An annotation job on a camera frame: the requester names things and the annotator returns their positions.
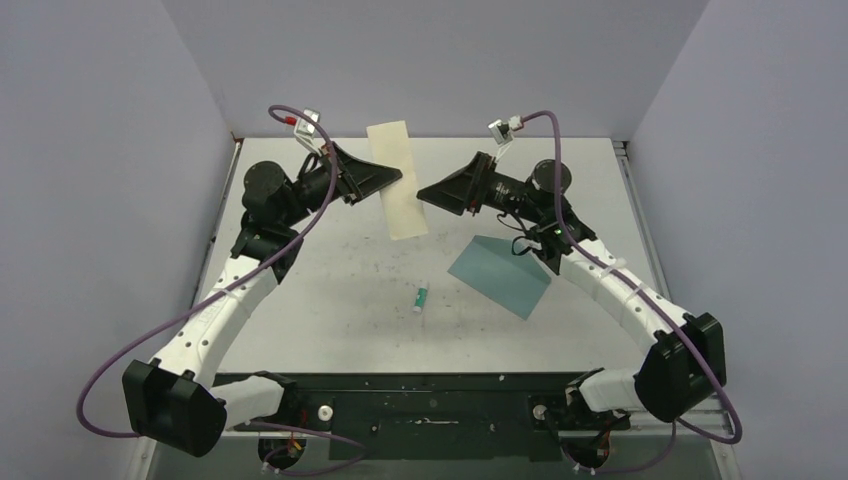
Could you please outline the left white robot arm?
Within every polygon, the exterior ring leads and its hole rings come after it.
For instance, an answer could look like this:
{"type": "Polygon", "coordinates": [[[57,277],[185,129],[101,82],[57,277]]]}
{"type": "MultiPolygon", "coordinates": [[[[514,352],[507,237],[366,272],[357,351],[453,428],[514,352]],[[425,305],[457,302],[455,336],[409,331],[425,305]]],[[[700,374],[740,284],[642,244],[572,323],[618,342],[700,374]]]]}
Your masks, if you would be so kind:
{"type": "Polygon", "coordinates": [[[149,361],[132,361],[122,386],[132,431],[194,457],[209,453],[222,433],[261,419],[290,428],[298,403],[292,381],[260,371],[217,386],[225,354],[260,303],[284,280],[302,245],[295,225],[330,202],[354,205],[392,185],[400,169],[349,155],[338,145],[312,154],[314,169],[289,178],[278,163],[252,165],[243,179],[241,230],[215,287],[197,312],[149,361]]]}

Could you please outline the teal envelope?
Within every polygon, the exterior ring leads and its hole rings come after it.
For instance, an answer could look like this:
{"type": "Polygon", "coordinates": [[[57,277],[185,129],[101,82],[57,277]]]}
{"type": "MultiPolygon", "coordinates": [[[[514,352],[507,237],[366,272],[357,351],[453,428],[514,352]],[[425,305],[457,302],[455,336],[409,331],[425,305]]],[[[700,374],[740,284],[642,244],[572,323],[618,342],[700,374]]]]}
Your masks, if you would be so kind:
{"type": "Polygon", "coordinates": [[[527,255],[512,253],[512,242],[475,235],[448,269],[489,300],[528,320],[551,284],[550,275],[527,255]]]}

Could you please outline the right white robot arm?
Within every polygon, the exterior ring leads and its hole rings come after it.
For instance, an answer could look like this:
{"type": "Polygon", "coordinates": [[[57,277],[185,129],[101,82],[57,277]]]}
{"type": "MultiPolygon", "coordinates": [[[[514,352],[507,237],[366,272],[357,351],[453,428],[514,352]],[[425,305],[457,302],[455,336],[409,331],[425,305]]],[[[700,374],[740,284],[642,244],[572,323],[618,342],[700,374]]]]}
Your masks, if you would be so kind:
{"type": "Polygon", "coordinates": [[[605,414],[645,411],[670,423],[710,396],[726,397],[724,333],[709,313],[695,316],[648,287],[574,213],[565,197],[570,171],[538,162],[525,180],[501,174],[493,156],[470,163],[418,191],[419,200],[455,215],[488,207],[518,223],[528,252],[584,291],[642,353],[630,368],[597,368],[565,389],[565,411],[579,428],[605,414]]]}

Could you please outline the green white glue stick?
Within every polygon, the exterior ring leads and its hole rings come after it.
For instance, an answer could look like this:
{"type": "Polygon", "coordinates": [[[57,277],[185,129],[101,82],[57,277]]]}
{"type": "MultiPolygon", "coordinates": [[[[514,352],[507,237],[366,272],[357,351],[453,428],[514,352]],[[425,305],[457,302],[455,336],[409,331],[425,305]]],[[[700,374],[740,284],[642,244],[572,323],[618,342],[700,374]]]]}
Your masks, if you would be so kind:
{"type": "Polygon", "coordinates": [[[413,302],[412,312],[415,314],[421,314],[423,312],[424,306],[426,304],[426,300],[429,293],[429,283],[427,281],[422,281],[417,288],[416,297],[413,302]]]}

